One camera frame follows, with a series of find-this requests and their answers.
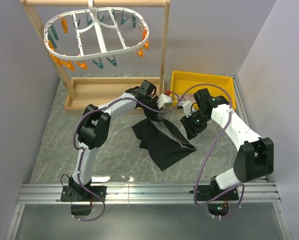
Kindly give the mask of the black striped underwear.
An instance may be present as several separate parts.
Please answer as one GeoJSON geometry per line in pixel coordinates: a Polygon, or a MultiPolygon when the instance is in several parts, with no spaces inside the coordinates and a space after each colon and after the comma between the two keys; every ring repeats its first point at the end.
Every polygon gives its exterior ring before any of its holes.
{"type": "Polygon", "coordinates": [[[170,121],[163,117],[146,118],[132,126],[139,147],[148,151],[157,167],[164,171],[196,151],[170,121]]]}

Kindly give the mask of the orange clothes peg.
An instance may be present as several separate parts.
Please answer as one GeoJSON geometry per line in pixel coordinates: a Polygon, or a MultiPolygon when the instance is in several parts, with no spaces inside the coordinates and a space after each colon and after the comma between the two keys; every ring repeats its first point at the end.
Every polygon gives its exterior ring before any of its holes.
{"type": "Polygon", "coordinates": [[[88,70],[88,66],[86,64],[86,61],[83,60],[83,61],[75,61],[75,63],[82,69],[84,70],[88,70]]]}

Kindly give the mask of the white oval clip hanger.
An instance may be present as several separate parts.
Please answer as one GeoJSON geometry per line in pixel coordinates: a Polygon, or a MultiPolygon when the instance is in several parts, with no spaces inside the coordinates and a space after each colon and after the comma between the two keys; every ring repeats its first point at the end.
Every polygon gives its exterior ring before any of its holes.
{"type": "Polygon", "coordinates": [[[143,56],[143,49],[149,48],[149,26],[143,19],[143,17],[136,11],[131,10],[125,7],[94,7],[94,4],[91,0],[88,1],[88,9],[84,10],[73,10],[61,13],[53,18],[51,18],[46,25],[44,26],[43,36],[44,36],[44,45],[49,52],[49,55],[53,59],[67,60],[67,61],[84,61],[94,58],[101,58],[109,56],[116,56],[120,54],[125,54],[131,51],[136,52],[139,57],[143,56]],[[132,27],[136,27],[136,20],[139,20],[140,26],[142,29],[142,40],[134,46],[127,46],[125,39],[122,36],[121,30],[118,27],[116,21],[116,12],[119,11],[122,14],[130,13],[132,18],[132,27]],[[55,42],[53,37],[55,36],[54,22],[60,20],[61,26],[64,33],[68,32],[68,25],[66,17],[71,17],[74,24],[74,30],[77,39],[77,47],[79,49],[79,54],[77,56],[71,56],[66,54],[60,54],[55,51],[55,42]],[[107,50],[107,46],[104,40],[102,27],[115,30],[117,33],[118,39],[121,43],[121,47],[116,50],[107,50]],[[89,30],[94,29],[97,39],[97,43],[100,49],[100,52],[93,54],[85,54],[83,50],[83,44],[81,41],[81,35],[88,32],[89,30]]]}

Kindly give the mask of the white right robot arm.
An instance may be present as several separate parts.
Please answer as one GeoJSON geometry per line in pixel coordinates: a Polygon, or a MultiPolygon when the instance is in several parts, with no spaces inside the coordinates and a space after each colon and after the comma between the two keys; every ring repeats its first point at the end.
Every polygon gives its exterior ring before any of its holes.
{"type": "Polygon", "coordinates": [[[210,184],[195,184],[194,201],[223,200],[228,192],[239,185],[268,176],[274,171],[274,142],[254,132],[233,110],[224,96],[211,96],[207,88],[194,93],[194,110],[189,100],[181,101],[185,116],[180,120],[189,140],[195,138],[214,121],[226,133],[237,149],[232,168],[211,178],[210,184]]]}

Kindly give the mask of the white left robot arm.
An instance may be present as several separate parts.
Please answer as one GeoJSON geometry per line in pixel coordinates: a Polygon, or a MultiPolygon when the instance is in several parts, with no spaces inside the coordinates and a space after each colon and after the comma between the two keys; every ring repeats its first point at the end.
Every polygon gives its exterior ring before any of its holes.
{"type": "Polygon", "coordinates": [[[99,148],[106,142],[111,122],[136,108],[142,108],[147,117],[156,117],[157,87],[144,80],[140,86],[126,90],[121,96],[99,106],[89,104],[77,124],[73,145],[78,157],[68,185],[62,190],[62,202],[87,202],[96,198],[92,190],[92,168],[99,148]]]}

